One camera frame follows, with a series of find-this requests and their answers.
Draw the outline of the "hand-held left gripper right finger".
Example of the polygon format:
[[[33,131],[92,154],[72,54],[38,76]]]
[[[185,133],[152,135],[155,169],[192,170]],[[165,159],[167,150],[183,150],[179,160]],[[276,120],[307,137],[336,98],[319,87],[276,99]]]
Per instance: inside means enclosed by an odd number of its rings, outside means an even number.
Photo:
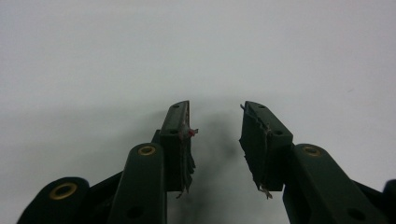
[[[285,183],[286,154],[293,134],[265,105],[245,101],[239,143],[253,181],[267,199]]]

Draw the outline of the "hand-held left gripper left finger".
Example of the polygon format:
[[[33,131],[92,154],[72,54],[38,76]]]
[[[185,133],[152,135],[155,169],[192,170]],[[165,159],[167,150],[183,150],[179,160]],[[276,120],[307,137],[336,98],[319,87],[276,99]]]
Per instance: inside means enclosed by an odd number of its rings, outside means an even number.
[[[191,153],[191,139],[198,134],[190,126],[190,102],[171,105],[160,129],[160,145],[164,150],[166,190],[180,198],[189,192],[196,168]]]

